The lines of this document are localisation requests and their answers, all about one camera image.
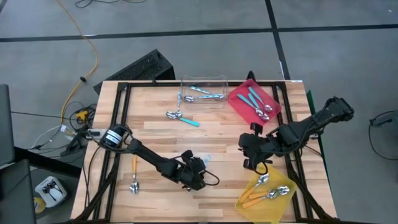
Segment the white plastic tray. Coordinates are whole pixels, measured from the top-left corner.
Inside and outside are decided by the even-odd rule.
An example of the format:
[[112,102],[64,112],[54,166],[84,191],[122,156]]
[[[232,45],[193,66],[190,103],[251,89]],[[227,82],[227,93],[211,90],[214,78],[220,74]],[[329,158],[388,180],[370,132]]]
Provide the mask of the white plastic tray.
[[48,176],[41,181],[35,187],[35,191],[44,200],[47,208],[52,208],[62,203],[68,195],[61,182],[53,176]]

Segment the pink translucent plastic bin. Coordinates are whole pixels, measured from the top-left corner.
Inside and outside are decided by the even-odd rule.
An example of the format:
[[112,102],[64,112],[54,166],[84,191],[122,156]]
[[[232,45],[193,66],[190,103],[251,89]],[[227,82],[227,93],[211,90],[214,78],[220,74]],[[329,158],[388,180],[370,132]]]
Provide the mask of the pink translucent plastic bin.
[[246,80],[245,82],[240,84],[240,86],[236,87],[233,91],[231,91],[229,93],[228,103],[235,110],[235,112],[237,112],[237,114],[240,115],[240,117],[242,117],[242,119],[245,120],[248,124],[258,123],[260,125],[264,125],[268,123],[270,120],[263,121],[256,114],[256,111],[252,107],[250,107],[244,101],[240,100],[237,97],[238,94],[242,94],[251,102],[251,100],[248,97],[248,94],[250,93],[248,88],[250,86],[256,91],[256,93],[260,96],[260,98],[263,100],[265,104],[270,105],[273,108],[272,112],[266,112],[263,108],[262,103],[256,97],[254,97],[258,105],[260,106],[260,109],[263,110],[263,112],[265,112],[269,116],[270,120],[281,112],[282,110],[281,105],[276,102],[273,96],[265,92],[264,89],[253,80]]

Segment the yellow tape roll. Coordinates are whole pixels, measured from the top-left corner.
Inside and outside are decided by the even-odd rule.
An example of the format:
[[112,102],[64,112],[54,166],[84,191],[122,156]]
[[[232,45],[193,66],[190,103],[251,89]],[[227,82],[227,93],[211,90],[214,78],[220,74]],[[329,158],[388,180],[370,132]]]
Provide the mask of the yellow tape roll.
[[46,202],[40,197],[34,197],[34,210],[36,214],[42,213],[46,209]]

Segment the black stand base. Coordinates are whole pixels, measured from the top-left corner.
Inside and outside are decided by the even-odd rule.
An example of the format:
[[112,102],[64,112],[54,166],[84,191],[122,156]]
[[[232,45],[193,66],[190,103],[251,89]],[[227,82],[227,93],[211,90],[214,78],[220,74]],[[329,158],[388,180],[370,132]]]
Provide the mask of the black stand base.
[[66,146],[65,151],[63,151],[60,156],[69,156],[74,153],[80,152],[87,148],[86,133],[78,133],[71,142]]

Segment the yellow translucent plastic bin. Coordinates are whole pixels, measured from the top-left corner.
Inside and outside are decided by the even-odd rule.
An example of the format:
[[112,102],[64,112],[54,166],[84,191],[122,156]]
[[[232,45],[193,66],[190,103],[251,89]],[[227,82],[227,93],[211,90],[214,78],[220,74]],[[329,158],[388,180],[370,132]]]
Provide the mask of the yellow translucent plastic bin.
[[[290,205],[290,201],[292,200],[292,197],[296,192],[297,185],[286,175],[279,172],[271,165],[264,166],[261,164],[258,166],[258,169],[261,172],[264,172],[267,169],[269,174],[269,180],[265,184],[259,185],[251,194],[268,192],[269,190],[281,185],[288,186],[290,188],[290,192],[287,195],[280,195],[276,198],[266,198],[248,208],[243,208],[242,205],[246,202],[250,202],[253,199],[249,199],[248,197],[244,202],[241,203],[238,202],[240,198],[239,197],[235,203],[235,209],[244,217],[246,217],[250,222],[278,224],[281,221],[282,216],[287,210],[288,206]],[[254,175],[251,181],[247,184],[243,193],[245,193],[245,191],[247,191],[256,184],[258,177],[259,175]]]

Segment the black base beam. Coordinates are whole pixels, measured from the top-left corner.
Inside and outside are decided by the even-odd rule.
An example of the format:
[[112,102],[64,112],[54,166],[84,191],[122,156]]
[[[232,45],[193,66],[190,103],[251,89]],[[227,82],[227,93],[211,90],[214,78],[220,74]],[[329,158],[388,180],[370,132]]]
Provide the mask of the black base beam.
[[28,160],[30,165],[36,168],[50,170],[52,172],[69,175],[75,178],[78,178],[81,174],[81,169],[77,166],[49,157],[41,156],[40,154],[30,152],[27,149],[14,147],[14,162],[21,160]]

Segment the black furniture panel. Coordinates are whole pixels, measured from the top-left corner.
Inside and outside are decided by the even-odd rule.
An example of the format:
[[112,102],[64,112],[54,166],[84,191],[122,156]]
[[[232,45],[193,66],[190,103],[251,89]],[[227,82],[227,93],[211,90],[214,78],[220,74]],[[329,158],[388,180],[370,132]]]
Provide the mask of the black furniture panel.
[[12,162],[14,158],[9,87],[6,84],[0,84],[0,166]]
[[36,224],[28,160],[0,169],[0,224]]

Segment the black earphones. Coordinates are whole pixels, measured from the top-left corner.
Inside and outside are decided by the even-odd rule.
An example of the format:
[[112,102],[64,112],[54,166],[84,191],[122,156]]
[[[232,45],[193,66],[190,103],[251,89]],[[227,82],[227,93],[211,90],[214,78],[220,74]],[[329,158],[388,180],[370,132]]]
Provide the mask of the black earphones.
[[54,201],[58,201],[62,198],[63,192],[59,186],[55,183],[47,184],[42,188],[43,193],[48,194]]

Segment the black aluminium table frame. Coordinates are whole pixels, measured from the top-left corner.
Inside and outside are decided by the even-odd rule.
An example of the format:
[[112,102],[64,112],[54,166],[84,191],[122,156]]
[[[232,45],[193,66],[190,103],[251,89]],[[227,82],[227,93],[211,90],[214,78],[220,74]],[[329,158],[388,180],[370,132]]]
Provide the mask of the black aluminium table frame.
[[176,107],[180,85],[176,81],[129,82],[131,98],[125,102],[124,82],[103,83],[94,127],[106,129],[123,119],[133,135],[151,150],[176,156],[187,149],[197,156],[210,155],[210,170],[220,178],[216,187],[188,192],[163,178],[155,168],[139,161],[140,192],[130,193],[132,157],[116,156],[89,143],[73,204],[66,224],[243,222],[234,203],[254,172],[243,168],[238,151],[241,133],[249,125],[230,106],[222,109],[186,110],[200,126],[172,121],[165,112]]

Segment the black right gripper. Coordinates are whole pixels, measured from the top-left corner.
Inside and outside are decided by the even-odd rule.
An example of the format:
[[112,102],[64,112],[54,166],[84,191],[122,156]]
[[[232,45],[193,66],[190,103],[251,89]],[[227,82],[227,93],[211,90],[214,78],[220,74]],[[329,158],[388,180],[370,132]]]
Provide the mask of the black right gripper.
[[259,163],[272,163],[269,160],[272,156],[281,157],[281,148],[276,138],[272,135],[263,138],[263,126],[257,123],[250,124],[250,130],[254,134],[244,133],[239,137],[239,145],[243,145],[238,150],[243,153],[246,159],[243,162],[243,167],[249,170],[256,170]]

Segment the clear plastic bin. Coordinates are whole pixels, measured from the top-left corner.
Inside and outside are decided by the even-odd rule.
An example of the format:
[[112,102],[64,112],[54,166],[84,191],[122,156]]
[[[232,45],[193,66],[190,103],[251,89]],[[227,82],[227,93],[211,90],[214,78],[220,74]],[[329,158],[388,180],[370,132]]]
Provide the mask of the clear plastic bin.
[[[186,95],[201,96],[203,93],[191,90],[190,87],[195,86],[203,90],[209,91],[211,94],[221,93],[224,95],[223,100],[195,100],[193,103],[187,103],[183,100]],[[185,75],[181,78],[180,83],[181,102],[186,109],[190,110],[207,110],[224,108],[229,98],[228,79],[224,75],[215,77],[191,77]]]

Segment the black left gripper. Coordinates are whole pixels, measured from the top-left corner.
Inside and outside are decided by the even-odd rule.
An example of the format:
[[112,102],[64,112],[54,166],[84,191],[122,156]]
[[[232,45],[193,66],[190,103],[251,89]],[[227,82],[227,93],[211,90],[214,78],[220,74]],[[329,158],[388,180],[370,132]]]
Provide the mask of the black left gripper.
[[183,187],[188,191],[201,190],[206,187],[204,181],[205,163],[200,157],[195,157],[191,150],[185,151],[182,155],[185,163],[183,173],[180,178]]

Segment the orange handled spoon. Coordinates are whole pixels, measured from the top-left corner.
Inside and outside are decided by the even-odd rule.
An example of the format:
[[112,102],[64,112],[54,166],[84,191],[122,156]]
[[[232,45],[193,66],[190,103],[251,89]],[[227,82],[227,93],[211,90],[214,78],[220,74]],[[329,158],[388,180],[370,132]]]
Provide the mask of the orange handled spoon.
[[280,195],[287,195],[290,192],[290,188],[286,185],[278,186],[274,189],[269,190],[268,192],[251,194],[249,195],[249,199],[255,198],[276,198]]
[[261,184],[265,184],[267,181],[269,180],[269,174],[264,174],[264,175],[260,175],[257,179],[257,182],[254,186],[252,186],[250,189],[248,189],[247,191],[245,191],[245,193],[242,194],[242,196],[240,196],[238,202],[244,202],[251,193],[254,192],[254,190]]
[[246,202],[242,205],[242,207],[248,208],[248,207],[251,207],[251,206],[259,203],[261,200],[264,200],[266,198],[274,198],[277,193],[278,193],[278,190],[276,190],[276,189],[270,190],[270,191],[268,191],[268,193],[265,196],[255,198],[255,199],[251,200],[250,202]]
[[132,182],[130,184],[130,191],[133,194],[137,194],[139,192],[139,182],[137,181],[137,156],[133,155],[132,157]]

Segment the grey floor device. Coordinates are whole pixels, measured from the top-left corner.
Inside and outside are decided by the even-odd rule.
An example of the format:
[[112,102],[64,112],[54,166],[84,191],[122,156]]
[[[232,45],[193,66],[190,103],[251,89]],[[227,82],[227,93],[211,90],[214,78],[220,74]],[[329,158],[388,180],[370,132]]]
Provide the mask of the grey floor device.
[[398,110],[393,110],[393,111],[386,111],[383,112],[377,116],[375,116],[373,119],[370,119],[370,124],[371,126],[382,126],[383,124],[386,123],[391,123],[391,122],[398,122]]

